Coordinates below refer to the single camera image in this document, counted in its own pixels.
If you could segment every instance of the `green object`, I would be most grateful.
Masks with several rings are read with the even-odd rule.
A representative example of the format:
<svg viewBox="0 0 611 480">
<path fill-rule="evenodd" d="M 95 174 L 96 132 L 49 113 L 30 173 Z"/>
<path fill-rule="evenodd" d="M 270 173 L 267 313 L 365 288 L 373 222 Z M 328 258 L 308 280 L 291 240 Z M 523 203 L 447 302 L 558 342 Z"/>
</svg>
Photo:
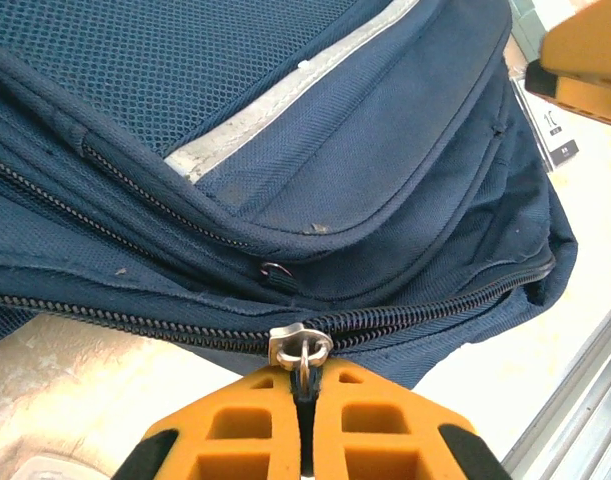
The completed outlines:
<svg viewBox="0 0 611 480">
<path fill-rule="evenodd" d="M 525 55 L 527 62 L 537 60 L 541 41 L 546 30 L 536 13 L 531 0 L 510 0 L 512 7 L 512 35 L 519 48 Z"/>
</svg>

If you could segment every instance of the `zipper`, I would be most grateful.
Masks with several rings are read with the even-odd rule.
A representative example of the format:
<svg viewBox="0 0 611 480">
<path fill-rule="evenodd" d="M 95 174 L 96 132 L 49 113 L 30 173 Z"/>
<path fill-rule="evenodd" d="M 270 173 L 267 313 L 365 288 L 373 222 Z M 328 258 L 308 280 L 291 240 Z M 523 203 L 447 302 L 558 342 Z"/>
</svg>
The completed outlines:
<svg viewBox="0 0 611 480">
<path fill-rule="evenodd" d="M 174 212 L 167 205 L 164 205 L 159 200 L 157 200 L 152 195 L 150 195 L 145 190 L 143 190 L 143 188 L 141 188 L 136 183 L 134 183 L 133 180 L 131 180 L 130 178 L 127 178 L 118 168 L 116 168 L 114 165 L 112 165 L 109 162 L 109 160 L 107 160 L 103 155 L 98 153 L 96 150 L 94 150 L 89 145 L 84 144 L 83 145 L 83 151 L 85 153 L 87 153 L 87 155 L 89 157 L 91 157 L 93 160 L 96 160 L 96 162 L 100 163 L 100 165 L 103 167 L 103 170 L 105 170 L 106 172 L 108 172 L 110 175 L 112 175 L 113 177 L 117 178 L 118 180 L 120 180 L 125 185 L 129 186 L 134 192 L 136 192 L 141 198 L 145 199 L 149 204 L 154 205 L 157 209 L 162 210 L 167 215 L 169 215 L 169 216 L 173 217 L 175 220 L 181 222 L 183 225 L 191 228 L 192 230 L 200 233 L 203 236 L 209 237 L 212 240 L 216 240 L 217 242 L 224 243 L 224 244 L 232 246 L 232 247 L 249 247 L 249 244 L 247 244 L 245 242 L 239 242 L 237 240 L 232 240 L 232 239 L 229 239 L 229 238 L 225 238 L 225 237 L 223 237 L 221 235 L 217 235 L 217 234 L 215 234 L 213 232 L 210 232 L 209 230 L 206 230 L 203 227 L 200 227 L 200 226 L 196 225 L 195 223 L 190 222 L 185 217 L 183 217 L 183 216 L 179 215 L 178 213 Z"/>
<path fill-rule="evenodd" d="M 471 293 L 441 302 L 364 308 L 321 315 L 304 320 L 303 328 L 329 337 L 332 341 L 329 349 L 342 352 L 407 328 L 485 306 L 522 285 L 544 279 L 553 268 L 554 261 L 551 260 L 539 268 L 507 275 Z M 55 300 L 4 294 L 0 294 L 0 306 L 68 316 L 86 323 L 189 346 L 254 355 L 267 355 L 270 349 L 271 335 L 267 331 L 185 325 Z"/>
<path fill-rule="evenodd" d="M 140 255 L 143 255 L 144 257 L 147 257 L 150 259 L 154 258 L 150 253 L 148 253 L 143 248 L 139 247 L 138 245 L 135 245 L 134 243 L 130 242 L 129 240 L 123 238 L 122 236 L 108 230 L 107 228 L 95 222 L 88 216 L 82 214 L 78 210 L 70 207 L 69 205 L 66 205 L 63 201 L 54 197 L 52 194 L 46 192 L 38 185 L 30 182 L 23 175 L 21 175 L 18 172 L 15 172 L 14 170 L 9 168 L 7 165 L 2 163 L 1 161 L 0 161 L 0 177 L 2 177 L 4 180 L 7 180 L 9 183 L 16 185 L 21 190 L 25 191 L 26 193 L 29 193 L 31 196 L 38 198 L 40 201 L 47 203 L 51 207 L 54 207 L 56 210 L 65 212 L 68 215 L 71 215 L 76 220 L 84 223 L 86 226 L 96 230 L 97 232 L 102 233 L 105 236 L 112 238 L 113 240 L 119 242 L 123 246 L 139 253 Z"/>
<path fill-rule="evenodd" d="M 300 397 L 309 396 L 311 368 L 322 367 L 332 348 L 334 344 L 329 335 L 305 328 L 302 323 L 269 331 L 269 364 L 280 366 L 288 372 L 298 372 Z"/>
</svg>

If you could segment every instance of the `small stain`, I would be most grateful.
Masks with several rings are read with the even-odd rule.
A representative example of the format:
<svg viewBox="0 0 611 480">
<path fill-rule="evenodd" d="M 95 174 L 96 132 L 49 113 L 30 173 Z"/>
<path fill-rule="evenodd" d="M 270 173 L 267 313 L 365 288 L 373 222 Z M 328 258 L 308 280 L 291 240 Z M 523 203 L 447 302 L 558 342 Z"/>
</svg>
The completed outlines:
<svg viewBox="0 0 611 480">
<path fill-rule="evenodd" d="M 316 233 L 327 233 L 329 232 L 329 227 L 327 225 L 321 225 L 320 223 L 312 223 L 312 228 Z"/>
</svg>

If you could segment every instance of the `orange object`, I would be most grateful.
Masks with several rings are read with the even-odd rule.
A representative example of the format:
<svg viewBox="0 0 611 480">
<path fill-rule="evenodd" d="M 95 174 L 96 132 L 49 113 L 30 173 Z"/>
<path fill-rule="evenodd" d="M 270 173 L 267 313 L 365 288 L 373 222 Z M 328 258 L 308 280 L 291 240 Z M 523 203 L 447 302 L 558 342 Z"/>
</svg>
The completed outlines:
<svg viewBox="0 0 611 480">
<path fill-rule="evenodd" d="M 611 0 L 600 0 L 545 35 L 525 88 L 571 112 L 611 124 Z"/>
<path fill-rule="evenodd" d="M 320 378 L 316 480 L 509 479 L 451 410 L 340 359 L 328 360 Z M 113 478 L 298 480 L 297 388 L 280 367 L 248 375 L 154 424 Z"/>
<path fill-rule="evenodd" d="M 316 478 L 466 480 L 439 432 L 460 415 L 350 362 L 325 364 L 314 421 Z"/>
</svg>

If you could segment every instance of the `orange plastic object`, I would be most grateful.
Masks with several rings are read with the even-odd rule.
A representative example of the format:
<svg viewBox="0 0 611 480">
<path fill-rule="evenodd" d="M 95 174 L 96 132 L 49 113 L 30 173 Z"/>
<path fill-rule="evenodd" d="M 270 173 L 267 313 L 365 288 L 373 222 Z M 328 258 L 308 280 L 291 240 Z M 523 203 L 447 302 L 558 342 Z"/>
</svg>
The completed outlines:
<svg viewBox="0 0 611 480">
<path fill-rule="evenodd" d="M 559 76 L 611 88 L 611 0 L 599 0 L 543 39 L 541 65 Z"/>
<path fill-rule="evenodd" d="M 321 480 L 467 480 L 438 427 L 460 415 L 340 359 L 328 360 L 314 421 Z"/>
<path fill-rule="evenodd" d="M 540 65 L 558 78 L 552 91 L 532 93 L 611 124 L 611 0 L 599 0 L 545 35 Z"/>
<path fill-rule="evenodd" d="M 254 372 L 154 424 L 176 429 L 154 480 L 298 480 L 300 435 L 289 375 Z"/>
</svg>

